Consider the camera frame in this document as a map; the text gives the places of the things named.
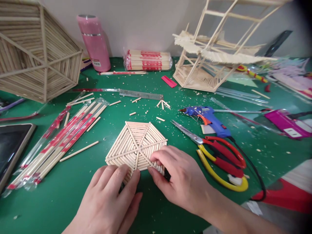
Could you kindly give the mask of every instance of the finger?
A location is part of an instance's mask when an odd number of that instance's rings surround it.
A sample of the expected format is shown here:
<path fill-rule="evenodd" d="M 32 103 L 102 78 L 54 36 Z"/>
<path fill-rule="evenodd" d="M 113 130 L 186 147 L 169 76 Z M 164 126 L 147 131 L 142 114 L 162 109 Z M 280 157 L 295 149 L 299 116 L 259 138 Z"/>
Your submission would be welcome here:
<path fill-rule="evenodd" d="M 171 184 L 155 168 L 148 167 L 147 169 L 150 175 L 153 177 L 153 181 L 156 186 L 166 196 L 166 198 L 170 200 L 170 196 L 174 194 L 174 189 L 172 188 Z"/>
<path fill-rule="evenodd" d="M 117 170 L 115 170 L 114 174 L 111 176 L 110 180 L 107 182 L 106 185 L 106 188 L 112 195 L 118 195 L 121 184 L 125 176 L 128 174 L 129 170 L 130 168 L 126 164 L 121 165 L 117 168 Z"/>
<path fill-rule="evenodd" d="M 123 222 L 121 223 L 118 234 L 128 233 L 129 228 L 131 227 L 134 219 L 136 218 L 142 196 L 143 193 L 137 193 L 136 195 L 134 195 L 131 204 L 127 210 L 127 213 L 123 219 Z"/>
<path fill-rule="evenodd" d="M 157 164 L 159 165 L 158 161 L 164 165 L 167 170 L 172 171 L 175 168 L 175 165 L 177 163 L 177 160 L 174 159 L 172 157 L 171 154 L 169 154 L 167 151 L 165 150 L 158 150 L 152 153 L 151 157 L 150 157 L 150 161 L 151 162 L 157 162 Z"/>
<path fill-rule="evenodd" d="M 111 176 L 114 174 L 114 172 L 117 170 L 116 165 L 108 166 L 105 171 L 102 173 L 100 179 L 98 180 L 97 186 L 99 189 L 104 189 L 110 180 Z"/>
<path fill-rule="evenodd" d="M 131 179 L 118 196 L 118 200 L 120 200 L 121 206 L 129 207 L 136 193 L 137 184 L 139 183 L 140 176 L 141 176 L 140 170 L 137 169 L 133 172 Z"/>
<path fill-rule="evenodd" d="M 103 174 L 103 172 L 106 168 L 107 168 L 107 165 L 97 169 L 97 171 L 94 173 L 94 175 L 90 181 L 88 188 L 93 188 L 94 186 L 96 186 L 96 184 L 98 183 L 98 180 L 100 179 L 101 175 Z"/>
<path fill-rule="evenodd" d="M 177 147 L 174 147 L 174 146 L 164 145 L 163 147 L 161 147 L 161 150 L 166 151 L 176 160 L 178 160 L 179 157 L 181 157 L 181 155 L 182 155 L 181 150 L 179 150 Z"/>

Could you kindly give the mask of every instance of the wooden frame structure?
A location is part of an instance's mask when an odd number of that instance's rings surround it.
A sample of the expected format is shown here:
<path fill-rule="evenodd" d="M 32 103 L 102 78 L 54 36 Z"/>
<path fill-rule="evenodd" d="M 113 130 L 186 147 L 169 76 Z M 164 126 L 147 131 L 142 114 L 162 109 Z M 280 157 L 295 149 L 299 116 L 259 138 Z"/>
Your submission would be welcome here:
<path fill-rule="evenodd" d="M 167 145 L 167 139 L 149 123 L 125 122 L 126 125 L 118 135 L 115 143 L 106 156 L 107 165 L 121 166 L 127 164 L 130 170 L 124 179 L 127 184 L 136 169 L 146 170 L 149 166 L 156 168 L 162 175 L 165 167 L 151 162 L 154 151 Z"/>
<path fill-rule="evenodd" d="M 213 0 L 206 2 L 194 35 L 187 32 L 188 27 L 180 35 L 173 34 L 175 44 L 183 47 L 173 76 L 183 88 L 215 92 L 238 65 L 271 59 L 254 56 L 263 45 L 245 46 L 245 44 L 260 24 L 289 0 L 220 0 L 232 2 L 226 12 L 210 10 L 210 1 Z M 240 4 L 259 5 L 264 9 L 259 17 L 233 13 L 234 7 L 238 7 Z M 221 21 L 211 37 L 199 35 L 206 15 L 221 17 Z M 251 22 L 250 27 L 237 43 L 230 43 L 222 38 L 224 24 L 229 18 Z"/>
<path fill-rule="evenodd" d="M 38 2 L 0 0 L 0 90 L 41 103 L 77 85 L 82 49 Z"/>

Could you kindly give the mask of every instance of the power cord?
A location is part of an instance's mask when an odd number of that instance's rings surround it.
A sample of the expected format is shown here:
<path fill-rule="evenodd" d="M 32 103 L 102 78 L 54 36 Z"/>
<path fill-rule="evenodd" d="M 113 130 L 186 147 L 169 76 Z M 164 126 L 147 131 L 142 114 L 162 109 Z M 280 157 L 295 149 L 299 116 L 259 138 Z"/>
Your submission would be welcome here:
<path fill-rule="evenodd" d="M 258 177 L 258 180 L 259 180 L 259 182 L 260 182 L 261 189 L 262 189 L 262 191 L 263 191 L 262 198 L 260 198 L 260 199 L 250 199 L 250 200 L 255 201 L 255 202 L 263 201 L 263 200 L 267 197 L 267 196 L 266 196 L 267 190 L 266 190 L 266 187 L 265 187 L 265 185 L 264 185 L 264 182 L 263 182 L 263 180 L 262 180 L 262 178 L 261 178 L 261 176 L 260 176 L 260 174 L 259 174 L 257 168 L 254 166 L 254 164 L 251 162 L 251 160 L 248 158 L 248 156 L 245 154 L 245 152 L 239 147 L 239 145 L 236 143 L 235 139 L 234 139 L 233 137 L 231 137 L 231 136 L 229 136 L 228 139 L 230 139 L 230 140 L 234 143 L 234 145 L 239 149 L 239 151 L 242 152 L 242 154 L 244 155 L 244 157 L 246 158 L 246 160 L 249 162 L 249 164 L 250 164 L 251 167 L 253 168 L 253 170 L 254 170 L 254 172 L 256 173 L 256 175 L 257 175 L 257 177 Z"/>

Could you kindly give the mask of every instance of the blue glue gun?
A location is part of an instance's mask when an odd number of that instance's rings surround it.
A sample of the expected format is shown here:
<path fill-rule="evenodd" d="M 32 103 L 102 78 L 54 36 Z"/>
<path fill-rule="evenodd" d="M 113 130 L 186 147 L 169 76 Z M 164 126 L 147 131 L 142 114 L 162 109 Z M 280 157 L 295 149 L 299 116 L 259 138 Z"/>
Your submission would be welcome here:
<path fill-rule="evenodd" d="M 201 117 L 205 125 L 210 125 L 213 128 L 217 137 L 231 137 L 231 133 L 227 127 L 214 116 L 214 109 L 212 107 L 192 106 L 179 111 L 182 111 L 187 115 Z"/>

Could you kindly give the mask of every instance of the hand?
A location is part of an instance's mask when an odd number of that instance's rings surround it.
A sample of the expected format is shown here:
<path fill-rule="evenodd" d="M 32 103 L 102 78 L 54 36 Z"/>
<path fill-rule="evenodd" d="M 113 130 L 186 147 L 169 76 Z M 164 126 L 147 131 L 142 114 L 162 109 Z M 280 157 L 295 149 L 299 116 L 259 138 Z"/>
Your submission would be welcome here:
<path fill-rule="evenodd" d="M 217 202 L 218 192 L 207 182 L 197 162 L 173 146 L 163 146 L 150 157 L 152 162 L 164 165 L 171 175 L 168 182 L 155 168 L 148 170 L 157 187 L 166 198 L 183 209 L 202 218 Z"/>
<path fill-rule="evenodd" d="M 119 194 L 128 173 L 127 165 L 104 166 L 94 174 L 67 233 L 127 233 L 132 225 L 143 193 L 137 193 L 140 171 L 135 170 Z"/>

